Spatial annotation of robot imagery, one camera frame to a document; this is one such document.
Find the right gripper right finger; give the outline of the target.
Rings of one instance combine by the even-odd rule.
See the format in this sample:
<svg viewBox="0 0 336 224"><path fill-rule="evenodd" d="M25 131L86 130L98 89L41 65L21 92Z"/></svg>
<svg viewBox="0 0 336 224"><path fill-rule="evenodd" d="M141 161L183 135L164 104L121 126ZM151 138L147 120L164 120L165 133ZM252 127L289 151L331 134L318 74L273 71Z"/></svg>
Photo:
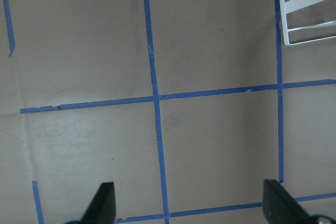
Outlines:
<svg viewBox="0 0 336 224"><path fill-rule="evenodd" d="M308 213L274 179L263 182L263 214L270 224L305 223Z"/></svg>

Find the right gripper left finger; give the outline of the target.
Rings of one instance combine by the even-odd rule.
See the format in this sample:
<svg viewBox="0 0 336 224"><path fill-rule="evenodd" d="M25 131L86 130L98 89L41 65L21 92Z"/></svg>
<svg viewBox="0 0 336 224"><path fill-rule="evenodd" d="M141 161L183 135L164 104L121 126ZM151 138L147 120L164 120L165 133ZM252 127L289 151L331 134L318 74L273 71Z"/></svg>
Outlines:
<svg viewBox="0 0 336 224"><path fill-rule="evenodd" d="M116 218L116 197L113 182L101 183L81 223L114 223Z"/></svg>

